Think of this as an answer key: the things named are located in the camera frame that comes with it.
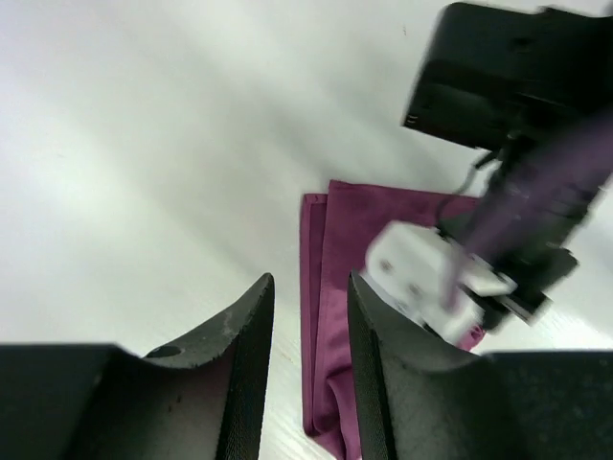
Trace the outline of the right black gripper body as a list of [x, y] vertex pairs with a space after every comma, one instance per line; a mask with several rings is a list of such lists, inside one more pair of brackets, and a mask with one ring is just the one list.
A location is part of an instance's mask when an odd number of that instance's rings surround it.
[[[484, 157], [472, 165], [465, 182], [456, 193], [444, 197], [438, 204], [438, 232], [447, 241], [462, 237], [485, 227], [488, 211], [501, 210], [499, 195], [519, 196], [523, 203], [528, 198], [520, 190], [531, 191], [539, 175], [536, 166], [527, 161], [503, 161], [490, 176], [485, 194], [469, 213], [446, 217], [443, 212], [451, 201], [459, 197], [471, 183], [477, 170], [490, 162]], [[485, 252], [485, 261], [494, 273], [507, 275], [516, 282], [510, 294], [478, 294], [467, 290], [468, 297], [483, 310], [480, 328], [494, 331], [514, 314], [525, 321], [531, 320], [548, 297], [545, 290], [569, 275], [578, 265], [577, 259], [565, 247], [565, 242], [576, 227], [587, 217], [592, 202], [599, 195], [597, 182], [587, 185], [566, 184], [547, 204], [530, 204], [525, 212], [515, 212], [511, 221], [497, 238], [494, 248]]]

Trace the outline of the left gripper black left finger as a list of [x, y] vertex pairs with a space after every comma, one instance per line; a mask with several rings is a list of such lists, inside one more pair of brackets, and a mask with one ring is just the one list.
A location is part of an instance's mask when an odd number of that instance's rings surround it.
[[146, 356], [110, 344], [1, 348], [5, 459], [255, 459], [274, 280]]

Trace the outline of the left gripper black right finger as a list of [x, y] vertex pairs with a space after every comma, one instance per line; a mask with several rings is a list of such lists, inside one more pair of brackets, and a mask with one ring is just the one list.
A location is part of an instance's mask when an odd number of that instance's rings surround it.
[[357, 418], [366, 459], [608, 459], [608, 351], [460, 350], [348, 285]]

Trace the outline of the purple cloth napkin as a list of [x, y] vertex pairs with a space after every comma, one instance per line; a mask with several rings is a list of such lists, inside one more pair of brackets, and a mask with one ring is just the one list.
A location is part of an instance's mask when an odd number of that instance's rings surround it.
[[429, 227], [443, 194], [332, 180], [300, 217], [303, 429], [337, 459], [361, 456], [347, 316], [352, 270], [392, 220]]

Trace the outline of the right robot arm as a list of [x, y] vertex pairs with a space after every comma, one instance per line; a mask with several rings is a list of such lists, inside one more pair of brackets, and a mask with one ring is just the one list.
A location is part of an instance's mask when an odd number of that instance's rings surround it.
[[445, 7], [403, 121], [484, 155], [491, 174], [476, 207], [435, 214], [440, 236], [509, 277], [508, 294], [469, 298], [493, 331], [533, 319], [577, 259], [566, 247], [612, 174], [612, 18], [555, 8]]

